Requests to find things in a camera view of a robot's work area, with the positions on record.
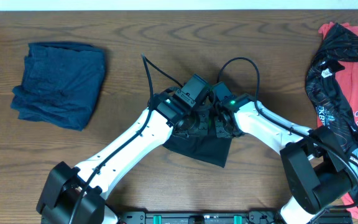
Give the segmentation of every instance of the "wood grain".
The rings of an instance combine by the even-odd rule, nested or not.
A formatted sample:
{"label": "wood grain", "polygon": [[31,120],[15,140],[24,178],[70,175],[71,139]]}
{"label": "wood grain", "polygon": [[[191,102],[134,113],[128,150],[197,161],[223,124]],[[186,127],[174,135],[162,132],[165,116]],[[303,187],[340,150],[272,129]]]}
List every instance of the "wood grain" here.
{"label": "wood grain", "polygon": [[[181,82],[193,73],[213,82],[227,60],[249,57],[260,68],[263,103],[314,128],[304,79],[321,43],[317,30],[329,21],[358,26],[358,11],[0,12],[0,223],[39,223],[35,205],[50,169],[100,151],[140,115],[148,100],[140,53]],[[18,120],[9,107],[27,44],[54,40],[93,44],[108,56],[97,109],[82,132]],[[173,85],[157,72],[152,78],[155,91]],[[246,63],[230,65],[223,80],[234,93],[255,91]],[[245,136],[233,140],[224,169],[159,147],[120,181],[108,203],[118,210],[240,211],[280,208],[289,198],[279,156]]]}

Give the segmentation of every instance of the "blue cloth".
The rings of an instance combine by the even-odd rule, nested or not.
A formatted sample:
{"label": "blue cloth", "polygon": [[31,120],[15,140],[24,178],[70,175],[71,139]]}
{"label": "blue cloth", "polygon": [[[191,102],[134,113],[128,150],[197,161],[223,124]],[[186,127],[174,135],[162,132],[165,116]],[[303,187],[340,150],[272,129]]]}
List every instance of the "blue cloth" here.
{"label": "blue cloth", "polygon": [[104,52],[74,42],[32,43],[29,48],[11,108],[20,112],[19,119],[81,131],[104,80]]}

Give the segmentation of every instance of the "black cable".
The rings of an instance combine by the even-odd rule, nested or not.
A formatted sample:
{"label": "black cable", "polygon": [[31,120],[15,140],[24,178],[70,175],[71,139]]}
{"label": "black cable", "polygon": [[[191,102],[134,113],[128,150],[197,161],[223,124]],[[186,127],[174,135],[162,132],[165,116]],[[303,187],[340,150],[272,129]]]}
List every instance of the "black cable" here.
{"label": "black cable", "polygon": [[[284,124],[278,122],[278,121],[275,121],[273,118],[267,116],[259,107],[258,107],[258,94],[259,94],[259,83],[260,83],[260,75],[259,75],[259,70],[258,70],[258,67],[256,66],[256,64],[248,59],[248,58],[245,58],[245,57],[236,57],[236,58],[233,58],[231,60],[229,60],[228,62],[226,62],[226,64],[223,65],[222,69],[219,71],[219,74],[218,74],[218,79],[217,79],[217,82],[219,82],[219,77],[222,75],[222,72],[224,70],[224,68],[229,65],[230,62],[234,61],[234,60],[246,60],[248,61],[249,63],[251,63],[254,68],[255,68],[255,71],[256,71],[256,75],[257,75],[257,85],[256,85],[256,91],[255,91],[255,101],[254,101],[254,105],[255,105],[255,109],[258,111],[259,114],[261,114],[264,118],[266,118],[267,120],[269,120],[270,122],[278,125],[279,127],[283,128],[283,129],[286,129],[287,131],[291,132],[291,133],[294,133],[298,136],[301,136],[309,141],[311,141],[313,144],[323,148],[325,151],[327,152],[330,152],[334,157],[336,157],[339,161],[341,161],[348,173],[350,173],[351,176],[353,176],[353,178],[356,180],[356,185],[357,185],[357,188],[358,188],[358,177],[357,177],[357,174],[354,172],[354,170],[350,167],[349,163],[346,162],[334,149],[331,149],[330,146],[327,146],[303,133],[300,133],[298,132],[297,130],[294,130],[293,127],[289,128],[287,126],[285,126]],[[347,209],[347,208],[353,208],[353,207],[356,207],[358,206],[358,194],[357,194],[357,200],[350,204],[350,205],[332,205],[332,206],[328,206],[328,208],[335,208],[335,209]]]}
{"label": "black cable", "polygon": [[149,123],[150,117],[152,115],[152,111],[154,109],[154,101],[153,101],[153,84],[152,84],[152,78],[150,75],[149,68],[147,66],[147,58],[144,54],[142,54],[143,64],[146,69],[147,79],[149,81],[149,88],[150,88],[150,104],[149,104],[149,112],[147,113],[146,121],[143,124],[143,126],[134,134],[130,139],[128,139],[124,144],[122,144],[120,147],[118,147],[114,152],[112,152],[108,157],[106,157],[98,166],[94,168],[94,171],[86,181],[85,185],[83,186],[80,195],[78,196],[77,201],[74,204],[73,212],[71,213],[69,224],[73,224],[75,215],[80,207],[81,200],[86,192],[86,189],[89,187],[92,179],[95,177],[95,175],[100,171],[100,169],[113,157],[115,156],[119,151],[121,151],[124,147],[126,147],[129,143],[131,143],[135,138],[137,138],[139,135],[142,134],[142,131],[146,128],[147,124]]}
{"label": "black cable", "polygon": [[180,86],[180,88],[183,87],[182,84],[180,84],[180,82],[176,79],[174,79],[172,76],[166,74],[164,71],[162,71],[161,69],[159,69],[157,66],[155,66],[151,61],[149,61],[147,58],[146,58],[146,62],[149,63],[153,68],[155,68],[157,71],[159,71],[162,75],[165,75],[167,78],[171,79],[172,81],[174,81],[176,84],[178,84],[178,86]]}

